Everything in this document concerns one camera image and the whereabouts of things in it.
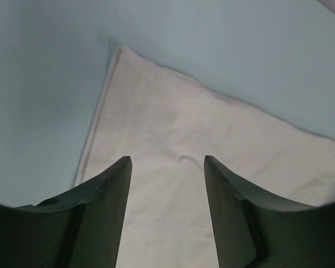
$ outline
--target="towel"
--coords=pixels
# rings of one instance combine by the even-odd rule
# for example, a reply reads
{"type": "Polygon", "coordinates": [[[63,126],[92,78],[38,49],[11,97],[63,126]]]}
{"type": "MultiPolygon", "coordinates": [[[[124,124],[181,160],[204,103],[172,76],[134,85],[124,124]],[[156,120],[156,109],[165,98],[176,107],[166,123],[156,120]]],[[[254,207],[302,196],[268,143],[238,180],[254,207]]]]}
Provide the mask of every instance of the towel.
{"type": "Polygon", "coordinates": [[[117,268],[218,268],[205,155],[280,196],[311,205],[335,201],[334,141],[121,46],[75,185],[125,155],[133,170],[117,268]]]}

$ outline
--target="folded cloth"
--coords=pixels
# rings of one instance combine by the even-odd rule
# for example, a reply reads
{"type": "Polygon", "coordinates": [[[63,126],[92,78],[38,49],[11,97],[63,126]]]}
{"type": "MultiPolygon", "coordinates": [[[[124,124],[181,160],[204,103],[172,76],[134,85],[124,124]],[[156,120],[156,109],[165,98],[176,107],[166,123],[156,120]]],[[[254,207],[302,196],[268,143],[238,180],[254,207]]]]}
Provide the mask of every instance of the folded cloth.
{"type": "Polygon", "coordinates": [[[125,155],[132,157],[133,172],[118,268],[218,267],[205,155],[283,197],[311,205],[335,200],[334,141],[207,90],[122,46],[75,184],[125,155]]]}

